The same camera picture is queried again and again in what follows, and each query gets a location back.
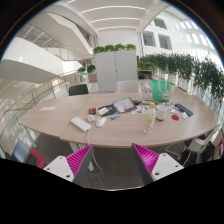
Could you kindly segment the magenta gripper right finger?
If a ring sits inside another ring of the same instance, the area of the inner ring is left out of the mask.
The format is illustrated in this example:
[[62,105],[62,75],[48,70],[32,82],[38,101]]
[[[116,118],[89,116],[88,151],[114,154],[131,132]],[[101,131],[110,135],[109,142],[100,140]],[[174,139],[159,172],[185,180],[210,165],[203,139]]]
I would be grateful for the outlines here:
[[138,144],[132,144],[133,158],[145,185],[183,169],[167,153],[158,154]]

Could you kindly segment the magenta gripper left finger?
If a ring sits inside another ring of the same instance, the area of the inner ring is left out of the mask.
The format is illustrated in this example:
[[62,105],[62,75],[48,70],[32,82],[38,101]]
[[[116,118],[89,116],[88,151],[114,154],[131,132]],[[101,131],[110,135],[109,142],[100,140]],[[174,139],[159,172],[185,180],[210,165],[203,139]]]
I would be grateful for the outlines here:
[[81,186],[94,155],[94,147],[88,145],[72,154],[58,156],[44,170]]

